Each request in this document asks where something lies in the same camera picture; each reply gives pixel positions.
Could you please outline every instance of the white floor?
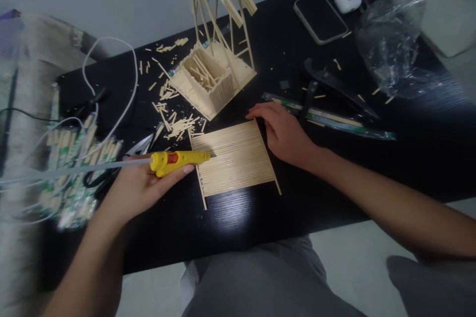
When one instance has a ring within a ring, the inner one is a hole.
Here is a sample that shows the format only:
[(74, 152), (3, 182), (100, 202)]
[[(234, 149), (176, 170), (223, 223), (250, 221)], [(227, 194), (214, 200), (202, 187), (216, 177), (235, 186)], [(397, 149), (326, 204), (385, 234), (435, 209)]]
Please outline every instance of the white floor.
[[(450, 204), (476, 218), (476, 198)], [(390, 282), (390, 255), (413, 255), (367, 221), (310, 235), (335, 294), (369, 317), (406, 317), (400, 295)], [(185, 268), (174, 264), (124, 277), (117, 317), (181, 316), (179, 281)]]

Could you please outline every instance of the plastic bag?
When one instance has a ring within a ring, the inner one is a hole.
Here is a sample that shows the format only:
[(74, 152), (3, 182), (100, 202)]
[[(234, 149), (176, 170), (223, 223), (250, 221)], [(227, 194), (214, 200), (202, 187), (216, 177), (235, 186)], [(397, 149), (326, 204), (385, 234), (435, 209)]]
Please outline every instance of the plastic bag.
[(378, 0), (356, 25), (356, 42), (380, 90), (412, 99), (441, 84), (436, 73), (414, 66), (425, 0)]

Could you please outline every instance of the left hand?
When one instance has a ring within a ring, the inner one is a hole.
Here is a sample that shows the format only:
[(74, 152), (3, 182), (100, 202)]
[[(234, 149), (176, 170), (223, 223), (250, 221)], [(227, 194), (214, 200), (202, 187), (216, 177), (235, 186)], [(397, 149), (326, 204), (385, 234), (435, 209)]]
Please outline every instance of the left hand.
[[(148, 155), (128, 159), (143, 159)], [(193, 165), (186, 165), (158, 178), (148, 164), (121, 168), (114, 184), (104, 198), (98, 213), (113, 223), (126, 224), (136, 215), (151, 208), (177, 182), (192, 172)]]

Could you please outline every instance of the black phone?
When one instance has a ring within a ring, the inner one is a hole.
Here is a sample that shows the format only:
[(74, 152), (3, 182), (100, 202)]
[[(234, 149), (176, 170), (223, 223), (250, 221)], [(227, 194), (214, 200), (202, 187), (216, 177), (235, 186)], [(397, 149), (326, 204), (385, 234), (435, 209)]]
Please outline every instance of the black phone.
[(294, 11), (318, 45), (338, 39), (349, 30), (328, 0), (297, 0)]

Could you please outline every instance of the finger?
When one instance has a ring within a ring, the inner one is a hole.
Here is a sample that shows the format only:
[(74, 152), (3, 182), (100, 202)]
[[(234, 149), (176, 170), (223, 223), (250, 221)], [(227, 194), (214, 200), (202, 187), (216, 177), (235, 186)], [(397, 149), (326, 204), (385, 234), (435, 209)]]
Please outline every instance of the finger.
[(266, 124), (266, 136), (268, 138), (268, 146), (273, 146), (278, 141), (278, 136), (270, 124)]
[(159, 182), (150, 187), (151, 194), (155, 199), (161, 198), (172, 186), (192, 172), (194, 168), (193, 165), (186, 165), (166, 174)]
[(262, 107), (268, 107), (272, 110), (274, 110), (278, 114), (287, 114), (288, 111), (284, 106), (282, 106), (280, 103), (275, 103), (275, 102), (269, 102), (269, 103), (258, 103), (254, 107), (252, 107), (249, 111), (253, 111)]
[(246, 116), (247, 119), (254, 119), (256, 117), (262, 117), (273, 127), (275, 131), (279, 131), (279, 126), (282, 119), (281, 116), (274, 110), (268, 107), (260, 107), (253, 110)]

